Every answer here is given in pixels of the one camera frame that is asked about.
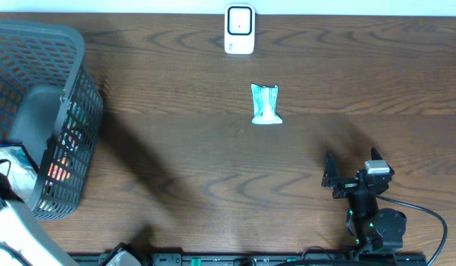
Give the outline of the mint green snack packet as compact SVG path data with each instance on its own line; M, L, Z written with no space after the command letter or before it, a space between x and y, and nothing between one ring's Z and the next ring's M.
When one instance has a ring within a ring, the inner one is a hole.
M276 113L276 104L279 94L279 87L259 86L251 84L253 97L253 119L252 124L272 125L282 124L283 120Z

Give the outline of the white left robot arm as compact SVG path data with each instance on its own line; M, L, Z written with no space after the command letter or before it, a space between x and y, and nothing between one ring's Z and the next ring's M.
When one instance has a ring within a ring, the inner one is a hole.
M0 160L0 165L5 163L10 161ZM45 233L0 172L0 265L142 266L144 262L123 243L106 255L70 256Z

